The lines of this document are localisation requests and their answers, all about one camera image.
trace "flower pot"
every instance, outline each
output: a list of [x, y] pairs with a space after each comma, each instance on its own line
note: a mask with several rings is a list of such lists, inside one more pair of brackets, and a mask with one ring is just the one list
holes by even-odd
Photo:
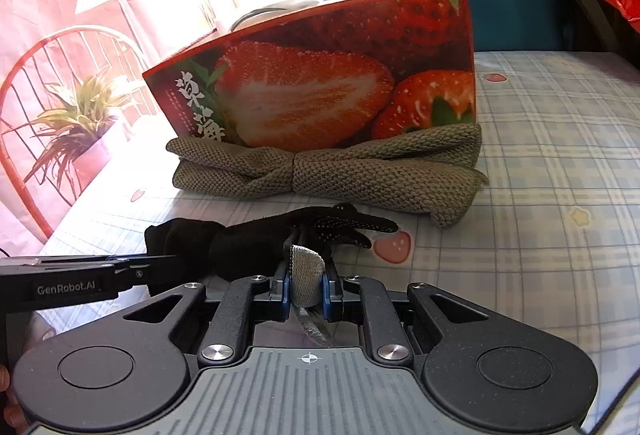
[[89, 186], [89, 183], [113, 155], [127, 144], [127, 141], [127, 131], [123, 121], [116, 121], [97, 142], [73, 161], [81, 191]]

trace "crosshair symbol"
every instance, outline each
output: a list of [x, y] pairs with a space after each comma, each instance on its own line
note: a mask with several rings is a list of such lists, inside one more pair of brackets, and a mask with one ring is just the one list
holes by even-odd
[[302, 359], [307, 365], [310, 365], [311, 363], [315, 363], [318, 359], [322, 359], [322, 357], [318, 357], [317, 355], [309, 352], [298, 359]]

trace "circular pad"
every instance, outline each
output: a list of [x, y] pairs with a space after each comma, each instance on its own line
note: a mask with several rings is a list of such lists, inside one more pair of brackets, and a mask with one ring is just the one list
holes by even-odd
[[522, 347], [500, 347], [478, 359], [478, 370], [494, 385], [510, 389], [529, 389], [546, 383], [553, 367], [542, 354]]
[[107, 388], [117, 385], [133, 370], [127, 352], [113, 347], [87, 347], [71, 352], [58, 365], [62, 379], [77, 388]]

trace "potted plant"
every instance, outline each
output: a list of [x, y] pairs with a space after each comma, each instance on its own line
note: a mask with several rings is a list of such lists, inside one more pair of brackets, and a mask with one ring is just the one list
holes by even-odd
[[27, 182], [40, 169], [52, 170], [60, 190], [63, 176], [73, 167], [81, 190], [94, 179], [111, 159], [114, 150], [127, 140], [126, 121], [121, 108], [132, 104], [132, 84], [126, 76], [108, 80], [105, 69], [89, 76], [75, 88], [59, 83], [47, 83], [47, 90], [60, 102], [60, 106], [40, 113], [26, 125], [43, 125], [36, 130], [35, 137], [50, 138], [31, 171], [25, 176]]

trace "star print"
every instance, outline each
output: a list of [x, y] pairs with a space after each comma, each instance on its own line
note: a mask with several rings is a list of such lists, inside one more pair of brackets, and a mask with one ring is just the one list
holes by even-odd
[[590, 213], [582, 208], [575, 208], [571, 212], [571, 218], [578, 227], [586, 227], [591, 223]]

